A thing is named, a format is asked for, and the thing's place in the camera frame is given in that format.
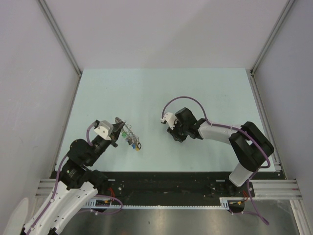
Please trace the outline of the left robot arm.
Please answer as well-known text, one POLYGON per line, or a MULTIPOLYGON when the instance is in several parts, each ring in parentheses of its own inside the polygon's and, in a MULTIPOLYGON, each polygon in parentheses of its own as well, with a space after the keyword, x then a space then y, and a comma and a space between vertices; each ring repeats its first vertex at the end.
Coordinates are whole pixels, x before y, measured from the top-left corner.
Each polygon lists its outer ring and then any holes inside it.
POLYGON ((117 147, 117 140, 125 125, 120 121, 93 122, 96 137, 74 140, 61 160, 54 187, 36 214, 25 223, 23 235, 59 235, 67 223, 91 198, 110 192, 110 183, 102 172, 89 167, 109 146, 117 147))

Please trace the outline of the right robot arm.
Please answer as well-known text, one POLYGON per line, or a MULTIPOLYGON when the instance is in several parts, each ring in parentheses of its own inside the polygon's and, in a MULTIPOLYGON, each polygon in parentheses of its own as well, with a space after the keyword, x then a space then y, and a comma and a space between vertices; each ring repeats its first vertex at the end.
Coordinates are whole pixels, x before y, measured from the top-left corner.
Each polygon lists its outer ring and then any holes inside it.
POLYGON ((199 140, 214 140, 229 144, 239 161, 229 175, 225 190, 230 196, 238 196, 243 184, 268 163, 274 147, 259 128, 250 121, 240 126, 210 123, 205 118, 196 119, 188 108, 175 114, 167 112, 161 123, 168 124, 167 132, 175 141, 183 142, 187 137, 199 140))

